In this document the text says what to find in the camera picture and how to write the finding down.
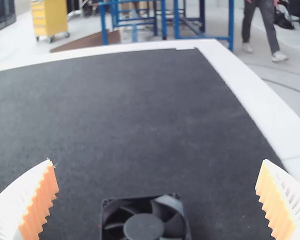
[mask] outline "black fan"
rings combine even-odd
[[[189,240],[179,196],[103,201],[101,240]]]

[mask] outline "fan hub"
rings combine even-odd
[[[123,226],[129,240],[157,240],[164,234],[165,225],[160,218],[149,213],[130,217]]]

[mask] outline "yellow tool cabinet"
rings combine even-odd
[[[49,43],[57,33],[68,32],[67,2],[66,0],[32,0],[31,10],[34,34],[37,41],[39,36],[47,36]]]

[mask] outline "blue metal railing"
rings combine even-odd
[[[206,14],[205,14],[205,0],[199,0],[199,17],[187,17],[186,15],[186,0],[183,0],[183,8],[179,8],[179,1],[173,0],[173,18],[167,19],[166,16],[166,0],[143,0],[147,2],[147,8],[140,8],[139,11],[145,11],[146,17],[130,17],[121,18],[122,13],[129,13],[134,10],[120,10],[119,4],[139,2],[140,0],[110,0],[104,2],[99,0],[100,5],[100,16],[101,16],[101,27],[102,27],[102,43],[108,44],[108,36],[106,29],[106,12],[105,5],[110,5],[111,21],[113,28],[132,26],[132,40],[134,42],[138,39],[138,25],[152,25],[153,34],[158,35],[158,15],[161,15],[161,32],[162,39],[167,39],[167,22],[173,21],[174,38],[175,39],[217,39],[228,41],[229,50],[234,50],[234,8],[235,0],[229,1],[229,22],[228,22],[228,33],[226,36],[208,36],[205,34],[206,31]],[[160,11],[157,10],[157,1],[160,2]],[[150,16],[149,2],[153,2],[153,16]],[[188,26],[196,36],[181,36],[180,34],[180,22]]]
[[[140,0],[111,0],[108,2],[104,2],[104,0],[99,0],[101,29],[102,29],[102,43],[104,45],[108,44],[105,5],[110,5],[111,23],[112,23],[113,29],[119,28],[119,27],[132,26],[133,27],[132,32],[133,32],[133,34],[135,34],[138,29],[137,28],[138,25],[152,25],[153,26],[153,34],[155,36],[157,36],[158,35],[157,1],[160,1],[162,39],[163,40],[167,39],[166,0],[143,0],[143,2],[147,2],[147,8],[140,8],[137,10],[138,11],[142,11],[142,10],[146,11],[147,17],[137,16],[137,17],[130,17],[130,18],[120,18],[121,13],[129,13],[133,10],[120,10],[119,4],[139,2],[139,1]],[[153,2],[153,16],[150,16],[149,2]]]
[[[228,24],[228,35],[227,36],[207,36],[206,31],[206,16],[205,16],[205,0],[199,0],[199,17],[187,18],[184,14],[180,17],[179,13],[179,1],[173,0],[173,13],[174,13],[174,38],[175,39],[217,39],[226,40],[229,45],[230,51],[234,50],[234,10],[235,10],[235,0],[229,0],[229,24]],[[193,24],[193,22],[199,22],[200,27]],[[187,25],[196,36],[186,36],[180,35],[180,22]]]

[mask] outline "blue metal leg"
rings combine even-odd
[[[113,4],[110,5],[110,12],[111,12],[112,30],[114,31],[116,20],[115,20],[115,6]]]
[[[153,11],[154,11],[154,17],[153,17],[153,35],[158,36],[158,19],[157,19],[157,1],[153,1]]]
[[[229,28],[228,28],[228,35],[229,35],[229,50],[234,51],[234,20],[235,20],[235,0],[229,0]]]
[[[186,0],[183,0],[183,17],[187,17],[187,3]]]
[[[206,3],[205,3],[205,0],[199,0],[199,13],[200,13],[200,22],[201,22],[200,31],[205,33],[206,32]]]
[[[150,2],[146,2],[146,16],[149,18],[150,17]]]
[[[136,24],[132,25],[132,42],[138,42],[138,28]]]
[[[167,40],[166,0],[161,0],[162,39]]]
[[[174,38],[180,39],[179,3],[173,0]]]
[[[115,25],[119,24],[119,3],[118,2],[114,4],[114,6],[115,6],[115,17],[114,17],[115,18]]]
[[[102,44],[107,45],[108,44],[108,35],[107,35],[107,29],[106,29],[106,11],[105,6],[103,5],[104,0],[99,0],[100,4],[100,17],[101,17],[101,29],[102,29]]]

